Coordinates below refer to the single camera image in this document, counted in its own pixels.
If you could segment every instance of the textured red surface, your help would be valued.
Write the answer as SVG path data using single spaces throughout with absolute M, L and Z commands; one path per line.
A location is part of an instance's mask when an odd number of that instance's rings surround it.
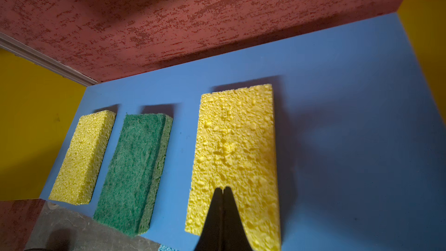
M 23 251 L 44 200 L 0 201 L 0 250 Z
M 0 31 L 98 81 L 397 10 L 402 0 L 0 0 Z

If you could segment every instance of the green scouring pad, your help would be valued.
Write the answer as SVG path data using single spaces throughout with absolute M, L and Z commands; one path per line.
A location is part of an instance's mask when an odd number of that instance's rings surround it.
M 147 232 L 171 127 L 165 114 L 125 116 L 94 220 L 129 236 Z

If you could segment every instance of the small yellow sponge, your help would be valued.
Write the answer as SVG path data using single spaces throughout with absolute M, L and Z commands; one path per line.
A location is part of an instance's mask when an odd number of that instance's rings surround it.
M 201 97 L 186 232 L 200 235 L 215 188 L 231 187 L 251 247 L 281 249 L 272 86 Z
M 81 116 L 50 200 L 73 205 L 90 202 L 115 116 L 109 110 Z

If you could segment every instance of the blue board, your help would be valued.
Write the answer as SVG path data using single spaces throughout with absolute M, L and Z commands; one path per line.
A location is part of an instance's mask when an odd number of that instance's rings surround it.
M 446 246 L 446 132 L 398 16 L 389 14 L 90 86 L 79 117 L 118 108 L 92 216 L 126 114 L 174 114 L 149 231 L 193 250 L 184 231 L 200 96 L 272 82 L 282 249 L 440 250 Z

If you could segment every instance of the yellow wall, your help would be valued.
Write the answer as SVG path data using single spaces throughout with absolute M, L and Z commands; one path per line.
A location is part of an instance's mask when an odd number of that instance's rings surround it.
M 398 15 L 446 122 L 446 0 L 404 0 Z
M 85 87 L 0 49 L 0 200 L 39 198 Z

